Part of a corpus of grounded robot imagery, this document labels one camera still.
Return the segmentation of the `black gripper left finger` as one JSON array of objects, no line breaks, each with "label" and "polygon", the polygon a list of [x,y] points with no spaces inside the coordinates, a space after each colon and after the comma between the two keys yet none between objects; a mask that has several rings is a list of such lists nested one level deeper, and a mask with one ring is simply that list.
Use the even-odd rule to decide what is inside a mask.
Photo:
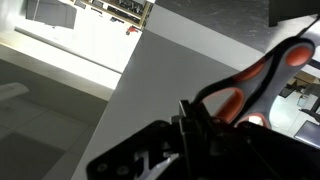
[{"label": "black gripper left finger", "polygon": [[182,139],[184,133],[196,133],[203,140],[212,135],[211,117],[203,104],[193,105],[188,100],[179,102],[179,113],[171,117],[171,132],[176,139]]}]

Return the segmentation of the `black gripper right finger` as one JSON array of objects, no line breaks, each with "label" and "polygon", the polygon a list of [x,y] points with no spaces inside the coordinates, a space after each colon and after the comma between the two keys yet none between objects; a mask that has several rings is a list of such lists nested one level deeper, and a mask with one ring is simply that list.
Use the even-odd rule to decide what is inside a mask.
[{"label": "black gripper right finger", "polygon": [[249,121],[240,122],[236,128],[259,142],[270,143],[273,146],[295,146],[300,144],[299,141],[288,136]]}]

